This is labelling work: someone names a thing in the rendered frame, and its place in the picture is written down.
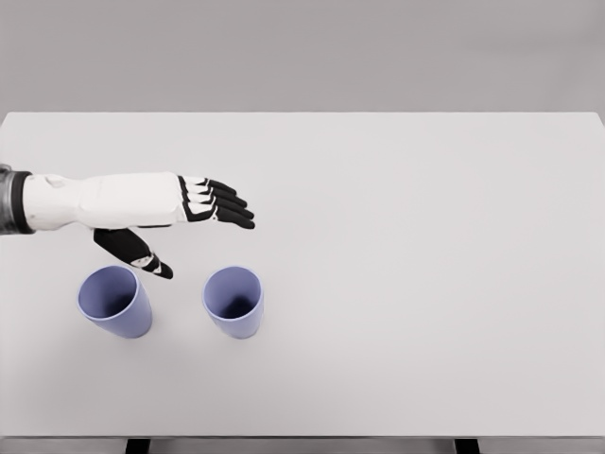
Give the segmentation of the lavender plastic cup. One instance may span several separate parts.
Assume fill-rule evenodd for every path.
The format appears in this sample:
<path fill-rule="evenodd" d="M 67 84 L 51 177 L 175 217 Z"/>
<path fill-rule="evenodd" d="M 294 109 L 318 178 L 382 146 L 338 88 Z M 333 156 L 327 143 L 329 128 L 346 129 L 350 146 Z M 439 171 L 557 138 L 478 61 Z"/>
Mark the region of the lavender plastic cup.
<path fill-rule="evenodd" d="M 256 334 L 264 315 L 264 289 L 258 275 L 230 266 L 212 273 L 201 293 L 203 306 L 220 331 L 244 340 Z"/>
<path fill-rule="evenodd" d="M 147 291 L 126 267 L 111 265 L 91 273 L 78 289 L 77 304 L 87 320 L 124 339 L 140 338 L 152 326 Z"/>

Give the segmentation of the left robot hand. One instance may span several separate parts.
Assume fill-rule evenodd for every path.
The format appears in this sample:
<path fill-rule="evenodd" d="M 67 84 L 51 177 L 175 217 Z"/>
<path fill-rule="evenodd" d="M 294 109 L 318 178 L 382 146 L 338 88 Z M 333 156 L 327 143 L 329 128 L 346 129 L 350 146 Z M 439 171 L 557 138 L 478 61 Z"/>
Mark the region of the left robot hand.
<path fill-rule="evenodd" d="M 164 279 L 173 270 L 133 228 L 215 221 L 255 228 L 254 214 L 235 189 L 173 172 L 116 174 L 84 181 L 76 220 L 93 230 L 96 245 L 136 269 Z"/>

